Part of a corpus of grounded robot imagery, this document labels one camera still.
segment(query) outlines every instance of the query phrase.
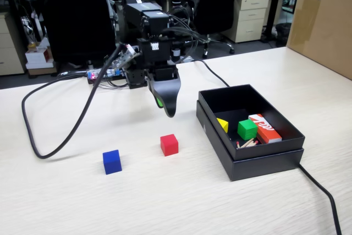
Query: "drawer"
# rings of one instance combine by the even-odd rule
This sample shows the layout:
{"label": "drawer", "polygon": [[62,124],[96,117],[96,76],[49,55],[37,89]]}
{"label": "drawer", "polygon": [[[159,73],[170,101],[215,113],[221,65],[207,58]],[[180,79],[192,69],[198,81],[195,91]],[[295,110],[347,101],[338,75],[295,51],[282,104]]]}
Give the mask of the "drawer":
{"label": "drawer", "polygon": [[267,8],[269,0],[239,0],[240,10]]}
{"label": "drawer", "polygon": [[0,34],[1,33],[9,33],[5,19],[0,19]]}
{"label": "drawer", "polygon": [[0,48],[13,48],[15,47],[9,33],[0,34]]}
{"label": "drawer", "polygon": [[0,75],[24,73],[15,48],[0,49]]}
{"label": "drawer", "polygon": [[239,21],[235,42],[259,40],[262,35],[264,19]]}
{"label": "drawer", "polygon": [[266,8],[241,10],[238,15],[238,21],[263,19],[265,17]]}

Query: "chair backrest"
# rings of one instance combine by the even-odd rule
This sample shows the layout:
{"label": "chair backrest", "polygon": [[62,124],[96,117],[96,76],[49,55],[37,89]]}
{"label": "chair backrest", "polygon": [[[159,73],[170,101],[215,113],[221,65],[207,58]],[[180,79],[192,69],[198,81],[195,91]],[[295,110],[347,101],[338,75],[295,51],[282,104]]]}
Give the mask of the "chair backrest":
{"label": "chair backrest", "polygon": [[232,27],[234,0],[199,0],[194,24],[200,34],[211,34]]}
{"label": "chair backrest", "polygon": [[37,0],[53,58],[82,64],[103,62],[115,49],[115,34],[106,0]]}

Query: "office desk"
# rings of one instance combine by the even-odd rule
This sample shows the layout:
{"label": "office desk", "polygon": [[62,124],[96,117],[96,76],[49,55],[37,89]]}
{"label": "office desk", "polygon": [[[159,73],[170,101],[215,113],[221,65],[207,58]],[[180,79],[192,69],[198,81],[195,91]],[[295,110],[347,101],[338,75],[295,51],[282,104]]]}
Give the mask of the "office desk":
{"label": "office desk", "polygon": [[[230,85],[251,84],[305,136],[302,165],[334,196],[352,234],[352,81],[288,49],[207,60]],[[224,85],[200,63],[180,66],[177,112],[148,88],[98,89],[76,134],[35,157],[21,114],[39,85],[0,90],[2,234],[335,234],[328,198],[291,170],[230,182],[196,118],[199,90]],[[47,154],[68,135],[91,91],[82,78],[33,94],[27,115]],[[160,136],[179,153],[164,157]],[[122,172],[105,175],[118,149]]]}

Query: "drawer cabinet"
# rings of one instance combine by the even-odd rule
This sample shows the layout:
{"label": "drawer cabinet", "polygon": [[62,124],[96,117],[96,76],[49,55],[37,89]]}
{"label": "drawer cabinet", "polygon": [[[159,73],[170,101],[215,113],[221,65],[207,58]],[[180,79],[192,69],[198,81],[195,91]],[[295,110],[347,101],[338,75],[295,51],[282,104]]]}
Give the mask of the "drawer cabinet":
{"label": "drawer cabinet", "polygon": [[268,1],[235,0],[232,28],[223,34],[234,42],[259,40]]}
{"label": "drawer cabinet", "polygon": [[25,53],[15,21],[8,12],[0,13],[0,75],[24,73]]}

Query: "red cube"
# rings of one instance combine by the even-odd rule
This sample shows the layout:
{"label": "red cube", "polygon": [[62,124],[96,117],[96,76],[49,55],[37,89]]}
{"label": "red cube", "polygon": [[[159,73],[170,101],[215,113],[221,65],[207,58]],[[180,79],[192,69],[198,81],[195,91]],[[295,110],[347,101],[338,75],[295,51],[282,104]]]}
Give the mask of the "red cube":
{"label": "red cube", "polygon": [[160,137],[160,146],[164,156],[178,153],[178,141],[174,134]]}

